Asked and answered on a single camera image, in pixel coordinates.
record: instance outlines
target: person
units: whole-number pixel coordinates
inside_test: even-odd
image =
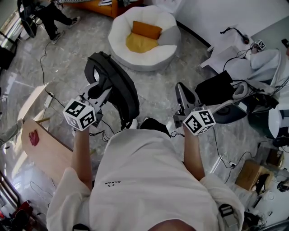
[[[56,44],[60,37],[64,35],[64,31],[58,32],[54,20],[69,26],[69,28],[80,21],[79,16],[72,19],[66,17],[50,0],[33,0],[33,2],[35,4],[35,15],[42,20],[52,44]]]
[[[50,231],[219,231],[219,205],[228,204],[241,230],[244,207],[202,165],[199,139],[184,128],[184,161],[165,125],[148,118],[140,129],[111,137],[94,187],[89,130],[77,131],[67,168],[47,212]]]

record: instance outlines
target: black and white cube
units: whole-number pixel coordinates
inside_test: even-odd
[[[204,133],[216,124],[210,110],[192,111],[183,123],[194,135]]]
[[[67,123],[80,131],[96,121],[94,108],[75,99],[69,101],[63,114]]]

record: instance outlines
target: forearm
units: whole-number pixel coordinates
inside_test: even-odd
[[[71,167],[78,178],[92,190],[92,169],[89,154],[89,129],[76,131]]]
[[[200,157],[199,138],[194,136],[185,126],[185,154],[184,164],[186,169],[200,181],[205,176],[205,171]]]

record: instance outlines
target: black pants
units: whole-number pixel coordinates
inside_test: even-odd
[[[42,20],[51,40],[55,38],[57,32],[57,27],[54,24],[54,20],[61,22],[67,26],[72,24],[72,19],[66,17],[61,12],[61,10],[54,5],[53,2],[51,2],[49,6],[37,11],[36,16]]]
[[[140,129],[157,130],[170,136],[166,125],[161,124],[153,118],[146,119],[140,126]]]

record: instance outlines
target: cardboard box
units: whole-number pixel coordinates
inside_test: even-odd
[[[283,151],[270,149],[266,163],[271,167],[281,169],[284,163]]]
[[[265,182],[265,188],[267,189],[272,181],[274,175],[273,172],[252,160],[246,160],[235,184],[248,191],[252,191],[252,187],[257,183],[259,177],[263,174],[269,174]]]

